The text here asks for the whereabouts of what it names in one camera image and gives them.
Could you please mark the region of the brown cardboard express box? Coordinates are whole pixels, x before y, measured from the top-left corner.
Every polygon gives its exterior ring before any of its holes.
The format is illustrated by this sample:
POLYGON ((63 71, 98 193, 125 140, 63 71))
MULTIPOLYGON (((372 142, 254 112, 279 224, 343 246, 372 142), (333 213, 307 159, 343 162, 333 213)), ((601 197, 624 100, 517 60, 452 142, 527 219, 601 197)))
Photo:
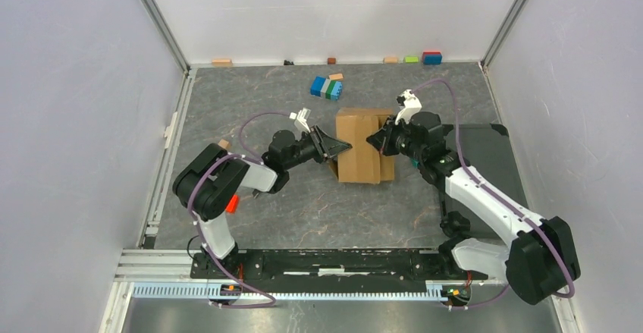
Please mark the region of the brown cardboard express box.
POLYGON ((381 155, 366 141, 392 114, 387 108, 341 108, 337 112, 336 138, 352 146, 330 164, 340 183, 380 184, 394 180, 395 158, 381 155))

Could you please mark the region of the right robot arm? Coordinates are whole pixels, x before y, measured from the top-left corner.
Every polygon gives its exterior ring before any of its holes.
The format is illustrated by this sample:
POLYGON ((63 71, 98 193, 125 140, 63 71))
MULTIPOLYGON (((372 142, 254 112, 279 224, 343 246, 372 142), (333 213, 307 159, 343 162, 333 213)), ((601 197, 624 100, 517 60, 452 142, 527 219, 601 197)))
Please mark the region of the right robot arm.
POLYGON ((551 295, 575 295, 580 268, 570 226, 530 211, 486 180, 460 146, 448 147, 438 115, 419 112, 409 121, 390 116, 366 140, 383 156, 417 161, 426 182, 474 212, 502 240, 485 243, 464 235, 448 241, 438 257, 443 276, 481 272, 531 305, 551 295))

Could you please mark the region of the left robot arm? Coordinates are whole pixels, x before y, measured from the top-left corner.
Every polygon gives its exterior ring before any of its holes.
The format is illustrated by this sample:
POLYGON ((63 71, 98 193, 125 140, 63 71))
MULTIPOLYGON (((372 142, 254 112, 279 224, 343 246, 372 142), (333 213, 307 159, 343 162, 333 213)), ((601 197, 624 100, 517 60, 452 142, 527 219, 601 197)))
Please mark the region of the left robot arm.
POLYGON ((300 137, 279 130, 260 159, 228 152, 214 143, 204 148, 175 178, 172 191, 193 218, 202 249, 210 256, 209 268, 220 278, 237 271, 237 242, 227 223, 226 208, 241 187, 277 193, 290 180, 290 169, 310 160, 329 162, 352 148, 317 126, 300 137))

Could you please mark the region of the blue green block stack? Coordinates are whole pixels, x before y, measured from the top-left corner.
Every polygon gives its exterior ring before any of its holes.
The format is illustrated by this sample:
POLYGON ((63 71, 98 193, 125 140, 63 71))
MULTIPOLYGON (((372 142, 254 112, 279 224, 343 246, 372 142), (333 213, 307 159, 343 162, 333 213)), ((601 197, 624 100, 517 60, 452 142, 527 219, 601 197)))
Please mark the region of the blue green block stack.
POLYGON ((339 80, 316 77, 309 88, 312 96, 337 101, 343 92, 343 83, 339 80))

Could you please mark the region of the small tan cube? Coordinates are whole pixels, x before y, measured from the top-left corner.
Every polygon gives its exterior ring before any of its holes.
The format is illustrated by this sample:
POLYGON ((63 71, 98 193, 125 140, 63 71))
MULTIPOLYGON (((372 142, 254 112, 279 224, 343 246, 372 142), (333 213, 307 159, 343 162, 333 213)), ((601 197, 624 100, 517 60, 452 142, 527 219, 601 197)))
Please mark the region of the small tan cube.
POLYGON ((227 150, 227 151, 229 151, 229 150, 230 150, 230 147, 231 147, 231 143, 230 143, 230 142, 228 142, 227 140, 220 140, 220 141, 218 142, 218 145, 219 145, 222 149, 225 149, 225 150, 227 150))

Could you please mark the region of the small red block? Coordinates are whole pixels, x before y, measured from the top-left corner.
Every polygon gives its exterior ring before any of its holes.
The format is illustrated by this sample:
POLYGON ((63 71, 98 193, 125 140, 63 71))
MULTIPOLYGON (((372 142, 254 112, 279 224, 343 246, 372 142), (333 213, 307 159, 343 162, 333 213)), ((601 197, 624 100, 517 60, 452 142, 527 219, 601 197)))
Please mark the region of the small red block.
POLYGON ((239 202, 239 196, 237 194, 234 194, 226 205, 225 212, 228 214, 234 214, 237 211, 239 202))

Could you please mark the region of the tan block at wall right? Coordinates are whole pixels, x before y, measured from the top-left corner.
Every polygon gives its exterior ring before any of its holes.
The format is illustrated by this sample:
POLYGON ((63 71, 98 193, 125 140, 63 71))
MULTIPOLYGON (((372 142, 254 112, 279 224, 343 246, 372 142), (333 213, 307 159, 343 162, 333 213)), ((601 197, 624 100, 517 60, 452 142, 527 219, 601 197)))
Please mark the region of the tan block at wall right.
POLYGON ((397 64, 398 62, 398 57, 395 56, 388 56, 383 59, 384 64, 397 64))

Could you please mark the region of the tan block at wall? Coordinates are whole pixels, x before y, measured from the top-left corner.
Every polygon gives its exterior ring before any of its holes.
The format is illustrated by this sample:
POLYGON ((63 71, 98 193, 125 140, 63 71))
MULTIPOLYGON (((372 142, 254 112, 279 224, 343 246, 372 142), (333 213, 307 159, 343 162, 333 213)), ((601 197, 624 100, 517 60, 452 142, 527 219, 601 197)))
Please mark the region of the tan block at wall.
POLYGON ((211 64, 216 68, 232 67, 234 65, 230 58, 213 58, 211 64))
POLYGON ((383 59, 384 64, 397 64, 398 62, 398 57, 395 56, 388 56, 383 59))

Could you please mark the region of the red blue block at wall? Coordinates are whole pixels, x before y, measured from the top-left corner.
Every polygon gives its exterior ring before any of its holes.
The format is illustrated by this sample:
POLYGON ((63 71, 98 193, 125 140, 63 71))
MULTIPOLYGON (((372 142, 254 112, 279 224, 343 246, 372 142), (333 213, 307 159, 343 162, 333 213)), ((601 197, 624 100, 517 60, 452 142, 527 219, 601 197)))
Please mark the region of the red blue block at wall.
POLYGON ((438 65, 441 64, 443 55, 441 52, 423 52, 422 63, 424 65, 438 65))

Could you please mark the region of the tan block at wall left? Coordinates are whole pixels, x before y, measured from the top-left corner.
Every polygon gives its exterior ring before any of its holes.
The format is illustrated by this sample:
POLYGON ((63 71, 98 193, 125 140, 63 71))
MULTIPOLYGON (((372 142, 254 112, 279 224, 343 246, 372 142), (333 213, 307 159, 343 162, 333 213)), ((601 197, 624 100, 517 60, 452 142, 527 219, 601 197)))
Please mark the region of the tan block at wall left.
POLYGON ((211 64, 216 68, 232 67, 234 65, 230 58, 213 58, 211 64))

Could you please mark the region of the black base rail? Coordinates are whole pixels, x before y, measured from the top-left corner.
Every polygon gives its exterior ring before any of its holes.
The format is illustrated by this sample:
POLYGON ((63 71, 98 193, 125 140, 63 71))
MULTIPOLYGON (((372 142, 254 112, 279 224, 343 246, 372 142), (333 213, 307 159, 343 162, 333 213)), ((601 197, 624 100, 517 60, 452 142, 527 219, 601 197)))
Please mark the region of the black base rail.
POLYGON ((240 250, 223 266, 242 282, 276 293, 415 293, 426 281, 485 279, 436 249, 240 250))

